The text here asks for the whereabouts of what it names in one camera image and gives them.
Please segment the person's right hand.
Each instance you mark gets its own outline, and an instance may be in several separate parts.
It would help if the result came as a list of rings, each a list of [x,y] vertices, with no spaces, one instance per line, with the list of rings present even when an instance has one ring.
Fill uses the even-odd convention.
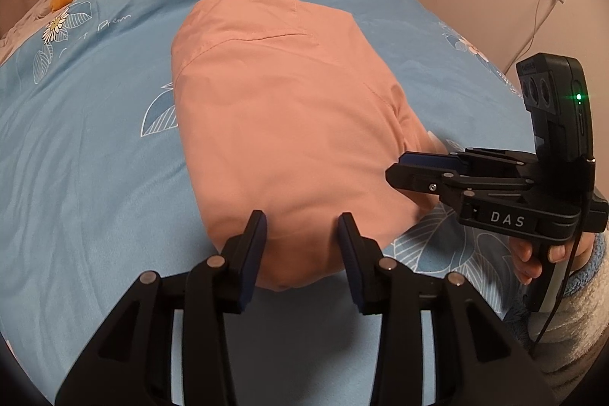
[[[584,233],[581,236],[573,258],[571,271],[577,271],[587,264],[593,253],[595,239],[595,233]],[[551,246],[547,252],[546,259],[553,264],[568,261],[573,247],[573,240],[564,245]],[[510,237],[509,250],[511,252],[513,271],[521,284],[528,285],[534,279],[541,276],[543,271],[542,262],[534,255],[531,242]]]

